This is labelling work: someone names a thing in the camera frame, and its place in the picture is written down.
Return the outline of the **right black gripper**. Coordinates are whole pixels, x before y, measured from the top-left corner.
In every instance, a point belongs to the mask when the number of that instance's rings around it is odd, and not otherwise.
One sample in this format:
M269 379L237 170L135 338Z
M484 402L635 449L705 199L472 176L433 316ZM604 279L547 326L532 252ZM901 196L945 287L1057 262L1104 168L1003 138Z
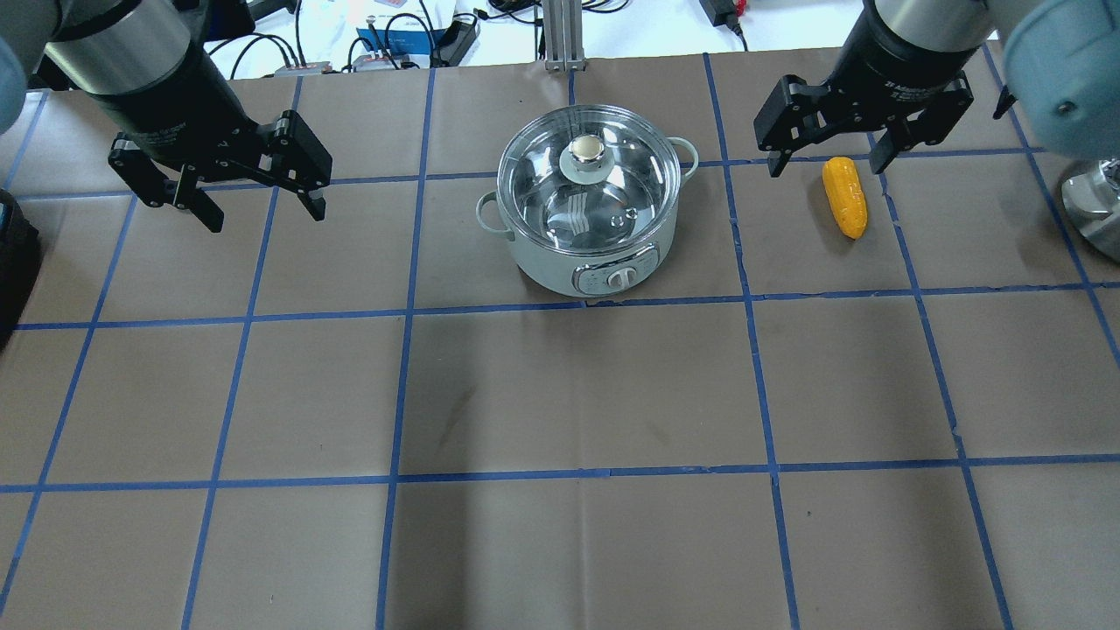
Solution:
M812 85L780 77L753 119L753 133L776 179L810 143L844 133L881 132L871 148L879 175L917 143L936 146L963 119L973 96L964 72L976 41L937 41L922 10L864 10L844 40L836 68Z

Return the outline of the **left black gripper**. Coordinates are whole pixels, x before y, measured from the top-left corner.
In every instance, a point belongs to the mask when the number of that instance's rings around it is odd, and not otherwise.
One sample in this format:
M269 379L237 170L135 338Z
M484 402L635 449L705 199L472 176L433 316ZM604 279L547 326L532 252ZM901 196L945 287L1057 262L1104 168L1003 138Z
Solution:
M149 207L192 213L212 233L225 214L200 182L251 179L297 196L314 221L326 217L332 154L295 110L259 123L204 53L144 89L108 96L120 128L108 164Z

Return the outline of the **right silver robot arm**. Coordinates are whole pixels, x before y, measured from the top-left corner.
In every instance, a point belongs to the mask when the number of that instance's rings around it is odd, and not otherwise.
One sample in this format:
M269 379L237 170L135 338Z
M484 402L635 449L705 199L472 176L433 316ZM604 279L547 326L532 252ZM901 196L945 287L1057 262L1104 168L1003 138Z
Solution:
M1088 244L1117 259L1119 4L1116 1L865 1L820 83L781 76L753 119L780 176L801 149L876 133L872 172L948 139L976 102L965 67L996 37L993 119L1019 112L1040 147L1077 163L1060 203Z

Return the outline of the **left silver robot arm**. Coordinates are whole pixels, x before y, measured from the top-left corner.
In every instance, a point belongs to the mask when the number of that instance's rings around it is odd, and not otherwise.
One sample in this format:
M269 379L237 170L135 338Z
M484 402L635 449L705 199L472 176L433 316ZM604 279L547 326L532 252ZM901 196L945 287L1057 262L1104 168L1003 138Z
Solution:
M321 221L332 154L293 110L270 123L248 115L204 33L172 1L4 1L3 128L49 59L115 121L108 166L144 205L217 233L224 214L200 184L249 179L292 192Z

